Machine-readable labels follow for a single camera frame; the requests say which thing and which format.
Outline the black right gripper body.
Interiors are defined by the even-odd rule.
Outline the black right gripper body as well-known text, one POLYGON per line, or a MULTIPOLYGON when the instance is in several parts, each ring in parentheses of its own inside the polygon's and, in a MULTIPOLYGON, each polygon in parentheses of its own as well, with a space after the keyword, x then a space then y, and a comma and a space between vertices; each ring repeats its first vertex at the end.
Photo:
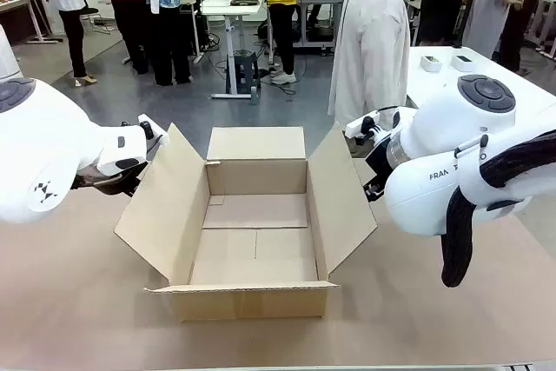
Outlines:
POLYGON ((365 158, 365 162, 374 172, 374 177, 363 185, 369 202, 376 202, 383 196, 387 179, 394 171, 387 160, 387 146, 390 140, 390 135, 387 135, 378 141, 365 158))

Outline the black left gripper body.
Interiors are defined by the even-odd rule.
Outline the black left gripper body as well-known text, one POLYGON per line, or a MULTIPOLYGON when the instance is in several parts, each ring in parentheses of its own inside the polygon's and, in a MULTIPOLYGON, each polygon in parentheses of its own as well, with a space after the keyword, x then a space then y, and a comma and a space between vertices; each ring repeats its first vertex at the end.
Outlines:
POLYGON ((93 188, 105 195, 125 194, 132 196, 141 182, 139 175, 147 166, 148 164, 143 162, 114 176, 76 175, 71 188, 93 188))

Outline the brown cardboard box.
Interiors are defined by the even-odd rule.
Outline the brown cardboard box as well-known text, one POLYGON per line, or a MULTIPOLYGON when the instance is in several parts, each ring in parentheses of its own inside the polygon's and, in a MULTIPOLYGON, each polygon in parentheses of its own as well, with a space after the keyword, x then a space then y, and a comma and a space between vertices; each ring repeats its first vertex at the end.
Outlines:
POLYGON ((182 321, 322 317, 333 272, 376 222, 339 127, 168 130, 115 232, 167 280, 182 321))

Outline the white side table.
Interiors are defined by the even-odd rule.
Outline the white side table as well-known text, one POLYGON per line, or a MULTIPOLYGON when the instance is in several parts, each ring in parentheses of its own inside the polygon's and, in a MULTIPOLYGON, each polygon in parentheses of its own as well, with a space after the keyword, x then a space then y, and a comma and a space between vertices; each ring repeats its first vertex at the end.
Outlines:
POLYGON ((445 86, 457 83, 462 73, 452 66, 454 56, 465 56, 473 62, 474 74, 497 79, 511 90, 517 102, 517 124, 543 112, 556 116, 556 96, 467 47, 455 49, 449 46, 419 46, 409 50, 407 97, 414 105, 421 106, 431 95, 442 91, 445 86), (420 66, 423 56, 437 59, 441 63, 440 71, 425 71, 420 66))

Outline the person in white cardigan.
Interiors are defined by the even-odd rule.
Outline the person in white cardigan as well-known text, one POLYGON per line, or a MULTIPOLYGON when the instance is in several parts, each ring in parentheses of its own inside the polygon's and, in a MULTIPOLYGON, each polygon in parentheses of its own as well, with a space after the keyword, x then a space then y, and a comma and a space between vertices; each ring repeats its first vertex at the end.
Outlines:
POLYGON ((410 31, 403 0, 344 0, 334 51, 328 114, 342 129, 382 109, 391 129, 407 101, 410 31))

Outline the person in floral shirt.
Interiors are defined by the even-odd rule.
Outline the person in floral shirt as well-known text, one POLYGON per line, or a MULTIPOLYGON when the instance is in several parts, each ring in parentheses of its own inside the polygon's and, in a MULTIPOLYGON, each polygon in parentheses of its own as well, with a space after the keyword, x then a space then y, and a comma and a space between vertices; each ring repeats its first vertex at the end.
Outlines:
POLYGON ((185 34, 180 28, 182 0, 147 0, 150 8, 152 65, 156 84, 190 82, 185 34))

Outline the dark plastic stool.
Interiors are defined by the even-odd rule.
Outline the dark plastic stool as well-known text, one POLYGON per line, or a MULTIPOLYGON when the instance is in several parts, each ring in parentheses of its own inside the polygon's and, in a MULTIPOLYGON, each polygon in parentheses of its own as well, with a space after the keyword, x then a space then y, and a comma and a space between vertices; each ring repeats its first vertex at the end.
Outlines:
POLYGON ((261 77, 258 57, 251 50, 235 50, 233 53, 234 70, 230 69, 229 57, 226 67, 226 96, 251 98, 260 88, 261 77))

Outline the person in pink shirt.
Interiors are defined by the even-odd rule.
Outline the person in pink shirt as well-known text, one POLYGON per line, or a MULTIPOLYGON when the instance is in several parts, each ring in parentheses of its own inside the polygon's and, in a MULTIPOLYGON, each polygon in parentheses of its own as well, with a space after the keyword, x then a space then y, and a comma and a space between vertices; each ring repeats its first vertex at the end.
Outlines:
POLYGON ((148 58, 145 52, 146 41, 142 30, 137 26, 146 23, 145 0, 110 0, 116 26, 122 34, 133 69, 139 75, 149 71, 148 58))

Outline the person in yellow shirt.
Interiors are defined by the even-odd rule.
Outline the person in yellow shirt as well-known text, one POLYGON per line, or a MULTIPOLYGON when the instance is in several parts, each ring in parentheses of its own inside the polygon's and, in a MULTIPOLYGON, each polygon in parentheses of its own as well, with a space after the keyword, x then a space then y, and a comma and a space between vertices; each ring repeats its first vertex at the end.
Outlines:
POLYGON ((297 0, 267 0, 267 3, 273 36, 281 57, 281 69, 271 74, 271 83, 279 86, 295 83, 292 18, 297 0))

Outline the wooden shelf table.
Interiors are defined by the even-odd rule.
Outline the wooden shelf table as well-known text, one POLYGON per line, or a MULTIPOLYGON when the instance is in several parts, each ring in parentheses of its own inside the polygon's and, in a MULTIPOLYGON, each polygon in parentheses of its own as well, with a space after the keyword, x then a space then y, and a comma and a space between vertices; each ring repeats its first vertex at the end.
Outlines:
POLYGON ((0 1, 0 25, 11 45, 56 43, 44 15, 43 0, 0 1))

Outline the white standing desk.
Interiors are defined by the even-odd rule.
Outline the white standing desk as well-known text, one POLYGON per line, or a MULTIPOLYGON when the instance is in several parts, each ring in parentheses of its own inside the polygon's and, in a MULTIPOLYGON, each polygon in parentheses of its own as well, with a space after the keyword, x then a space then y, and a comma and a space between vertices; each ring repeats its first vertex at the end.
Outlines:
MULTIPOLYGON (((245 36, 243 30, 243 18, 246 16, 256 15, 261 6, 263 5, 263 0, 203 0, 201 2, 201 12, 206 17, 219 17, 224 18, 224 29, 226 37, 226 62, 227 57, 230 61, 230 69, 234 70, 233 64, 233 53, 235 51, 233 45, 233 32, 235 31, 235 26, 232 23, 234 18, 238 19, 239 23, 239 38, 240 38, 240 49, 245 50, 245 36)), ((240 98, 233 98, 232 96, 226 96, 225 93, 213 93, 211 98, 214 100, 231 100, 231 99, 247 99, 246 96, 241 96, 240 98)))

